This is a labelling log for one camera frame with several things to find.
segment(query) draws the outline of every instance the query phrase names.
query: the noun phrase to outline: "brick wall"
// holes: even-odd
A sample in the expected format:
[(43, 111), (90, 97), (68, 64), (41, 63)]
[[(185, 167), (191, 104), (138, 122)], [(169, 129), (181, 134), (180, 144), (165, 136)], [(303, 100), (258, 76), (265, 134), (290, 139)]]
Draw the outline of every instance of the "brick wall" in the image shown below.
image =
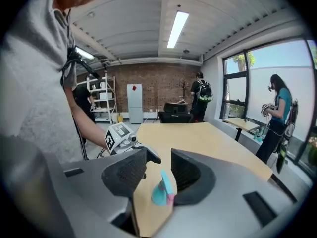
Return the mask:
[[(143, 111), (155, 112), (157, 105), (158, 109), (163, 110), (165, 102), (178, 102), (182, 99), (182, 79), (188, 84), (185, 101), (191, 106), (190, 88), (199, 68), (181, 64), (144, 63), (114, 66), (107, 70), (109, 76), (115, 76), (119, 112), (128, 112), (127, 84), (142, 84)], [(102, 76), (104, 70), (97, 73)], [(77, 82), (85, 81), (86, 76), (87, 74), (79, 75)]]

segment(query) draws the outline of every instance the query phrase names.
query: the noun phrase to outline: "woman with long hair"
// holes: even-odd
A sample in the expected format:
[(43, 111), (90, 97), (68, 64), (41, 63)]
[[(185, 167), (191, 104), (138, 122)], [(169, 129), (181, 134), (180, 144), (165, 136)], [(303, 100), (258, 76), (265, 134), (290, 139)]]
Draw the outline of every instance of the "woman with long hair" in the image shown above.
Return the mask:
[(292, 95), (284, 81), (274, 74), (271, 77), (271, 87), (269, 90), (275, 90), (276, 109), (267, 109), (266, 112), (272, 115), (269, 123), (268, 132), (262, 145), (258, 149), (256, 156), (265, 164), (277, 146), (285, 129), (285, 121), (292, 105)]

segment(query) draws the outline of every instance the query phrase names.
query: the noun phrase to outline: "person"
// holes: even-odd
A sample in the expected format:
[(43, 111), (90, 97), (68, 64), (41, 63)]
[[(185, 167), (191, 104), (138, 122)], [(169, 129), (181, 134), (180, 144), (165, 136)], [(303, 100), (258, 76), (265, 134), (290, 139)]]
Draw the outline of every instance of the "person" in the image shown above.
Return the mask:
[(95, 123), (94, 109), (96, 105), (94, 98), (90, 94), (88, 89), (84, 86), (79, 85), (73, 90), (73, 96), (76, 104), (85, 112), (90, 120)]
[(272, 115), (272, 119), (266, 137), (256, 153), (256, 156), (265, 164), (284, 133), (285, 121), (292, 105), (292, 96), (284, 81), (277, 74), (274, 74), (270, 81), (271, 87), (269, 89), (276, 92), (275, 106), (277, 109), (266, 109), (266, 112)]
[(74, 47), (66, 12), (91, 1), (28, 0), (1, 44), (1, 92), (11, 94), (2, 100), (0, 134), (34, 143), (61, 163), (83, 160), (72, 116), (84, 138), (106, 148), (105, 131), (74, 100), (75, 64), (62, 72), (67, 50)]
[(192, 108), (190, 110), (190, 113), (193, 115), (193, 122), (203, 122), (204, 116), (207, 108), (207, 102), (201, 102), (197, 98), (197, 92), (201, 85), (201, 83), (204, 83), (204, 75), (202, 72), (197, 72), (196, 74), (196, 81), (192, 84), (191, 88), (191, 95), (194, 96)]

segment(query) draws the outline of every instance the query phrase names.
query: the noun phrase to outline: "white refrigerator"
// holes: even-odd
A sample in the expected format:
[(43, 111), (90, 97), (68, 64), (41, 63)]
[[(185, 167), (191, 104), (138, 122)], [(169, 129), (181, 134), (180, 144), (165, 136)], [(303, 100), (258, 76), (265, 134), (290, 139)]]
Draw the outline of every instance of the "white refrigerator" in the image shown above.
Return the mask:
[(127, 85), (129, 118), (131, 124), (143, 123), (142, 84)]

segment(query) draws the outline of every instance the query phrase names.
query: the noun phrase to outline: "metal shelving unit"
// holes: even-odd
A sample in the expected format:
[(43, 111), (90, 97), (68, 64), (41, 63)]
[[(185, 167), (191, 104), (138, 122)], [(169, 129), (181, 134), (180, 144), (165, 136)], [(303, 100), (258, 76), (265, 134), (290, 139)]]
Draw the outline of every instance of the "metal shelving unit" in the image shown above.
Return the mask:
[[(100, 87), (100, 84), (102, 82), (105, 83), (105, 88)], [(96, 103), (96, 109), (94, 110), (94, 112), (97, 113), (99, 117), (96, 117), (95, 121), (110, 122), (110, 124), (113, 124), (112, 115), (114, 112), (117, 112), (117, 102), (115, 95), (115, 77), (109, 77), (107, 73), (105, 73), (105, 76), (102, 77), (101, 80), (90, 79), (89, 77), (87, 77), (86, 81), (78, 83), (78, 85), (81, 84), (86, 84), (88, 91), (91, 94), (96, 95), (96, 99), (94, 100)], [(97, 87), (92, 89), (91, 85), (94, 84), (97, 84)], [(100, 98), (101, 93), (106, 94), (105, 99)], [(108, 97), (108, 93), (112, 93), (112, 98)]]

